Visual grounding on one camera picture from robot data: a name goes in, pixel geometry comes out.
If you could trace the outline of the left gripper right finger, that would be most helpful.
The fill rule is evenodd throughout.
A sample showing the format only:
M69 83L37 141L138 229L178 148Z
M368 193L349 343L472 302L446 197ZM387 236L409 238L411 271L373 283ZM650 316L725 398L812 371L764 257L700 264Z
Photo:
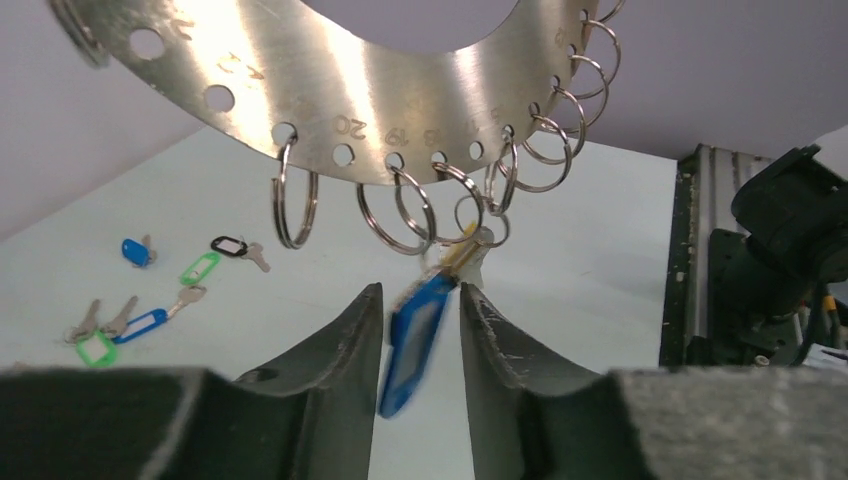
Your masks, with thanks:
M847 374L810 367L592 372L465 284L479 479L843 479Z

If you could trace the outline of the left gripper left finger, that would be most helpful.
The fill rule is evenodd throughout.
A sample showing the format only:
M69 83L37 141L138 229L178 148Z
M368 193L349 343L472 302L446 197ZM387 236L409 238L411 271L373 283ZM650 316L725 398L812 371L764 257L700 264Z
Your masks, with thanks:
M1 375L5 479L365 479L383 334L367 285L235 380L194 367Z

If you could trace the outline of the metal keyring disc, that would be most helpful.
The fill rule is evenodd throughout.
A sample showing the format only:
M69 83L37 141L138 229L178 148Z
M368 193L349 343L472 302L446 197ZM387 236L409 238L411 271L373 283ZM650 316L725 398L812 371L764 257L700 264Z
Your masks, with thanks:
M581 67L606 102L615 69L587 55L594 32L620 46L594 1L520 1L463 48L414 53L365 40L301 1L53 1L50 10L93 69L118 61L188 114L277 160L271 208L288 249L307 241L319 180L351 183L369 228L415 256L440 241L426 186L456 181L479 215L505 219L518 154L557 135L569 172L595 117L564 128L559 101Z

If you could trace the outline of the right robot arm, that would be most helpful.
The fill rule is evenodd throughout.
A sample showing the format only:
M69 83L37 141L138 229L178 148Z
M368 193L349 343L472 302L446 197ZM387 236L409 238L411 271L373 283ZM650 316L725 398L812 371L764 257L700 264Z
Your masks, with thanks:
M799 366L829 330L830 285L847 279L847 181L793 148L731 202L742 232L709 239L708 339L715 365Z

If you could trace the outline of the yellow tag key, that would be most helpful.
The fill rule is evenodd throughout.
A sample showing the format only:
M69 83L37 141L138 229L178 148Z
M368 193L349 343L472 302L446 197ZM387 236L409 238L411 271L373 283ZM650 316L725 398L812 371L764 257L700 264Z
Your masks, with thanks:
M494 240L494 232L482 226L471 239L445 247L440 264L457 284L468 283L482 289L482 265Z

